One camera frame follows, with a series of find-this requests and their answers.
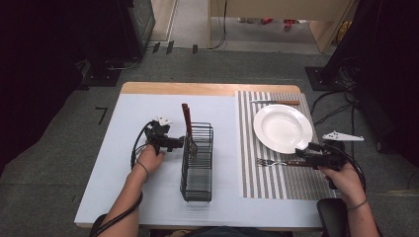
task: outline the handle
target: handle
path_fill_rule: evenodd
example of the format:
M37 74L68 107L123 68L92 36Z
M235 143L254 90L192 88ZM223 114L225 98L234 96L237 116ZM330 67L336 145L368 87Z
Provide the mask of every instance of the handle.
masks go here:
M182 110L185 117L186 131L188 132L188 136L192 137L191 113L188 104L182 104Z
M275 103L288 106L299 106L300 101L276 101Z
M329 182L329 189L331 189L331 190L337 190L338 189L335 186L335 184L333 183L332 179L330 179L330 177L326 176L326 180Z
M285 161L286 165L288 166L305 166L305 167L312 167L313 165L305 162L305 161Z

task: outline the human arm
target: human arm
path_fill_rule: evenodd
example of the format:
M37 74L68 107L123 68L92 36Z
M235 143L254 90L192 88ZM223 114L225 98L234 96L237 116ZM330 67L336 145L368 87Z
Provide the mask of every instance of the human arm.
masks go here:
M138 200L142 192L143 184L147 176L154 173L163 162L164 153L160 152L157 156L152 145L146 145L133 166L131 172L126 176L126 182L120 195L117 197L114 205L107 214L103 224L128 210ZM136 237L138 232L138 208L126 216L121 221L105 230L100 237L109 236L132 236Z
M342 201L348 207L349 231L353 237L379 236L376 222L360 178L354 167L347 163L339 172L318 167L319 171L332 179L333 184L342 193Z

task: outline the silver knife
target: silver knife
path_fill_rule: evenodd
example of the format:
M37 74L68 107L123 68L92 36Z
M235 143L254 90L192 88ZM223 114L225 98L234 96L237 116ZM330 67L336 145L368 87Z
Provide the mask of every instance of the silver knife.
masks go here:
M298 106L299 101L273 101L273 100L253 100L251 103L256 104L282 104L288 106Z

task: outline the person's hand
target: person's hand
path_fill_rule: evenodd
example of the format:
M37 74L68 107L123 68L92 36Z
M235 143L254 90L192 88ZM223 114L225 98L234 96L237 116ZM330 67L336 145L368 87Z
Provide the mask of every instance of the person's hand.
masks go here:
M162 151L156 155L154 147L150 144L147 144L139 154L131 173L136 177L140 177L139 179L142 179L144 182L146 182L148 176L150 176L160 167L164 156L165 153Z
M355 206L366 199L361 180L349 162L340 171L320 166L317 168L325 176L332 179L336 188L342 192L342 200L347 206Z
M149 174L152 174L160 167L164 156L165 153L163 151L160 151L160 153L156 155L154 147L147 144L139 154L137 161L139 161L145 169L147 169Z

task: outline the black wire basket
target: black wire basket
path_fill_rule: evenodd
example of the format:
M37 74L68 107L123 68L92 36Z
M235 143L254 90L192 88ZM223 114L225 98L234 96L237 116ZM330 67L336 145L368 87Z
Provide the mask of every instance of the black wire basket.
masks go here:
M212 136L210 123L192 122L186 136L182 162L181 193L185 201L212 199Z

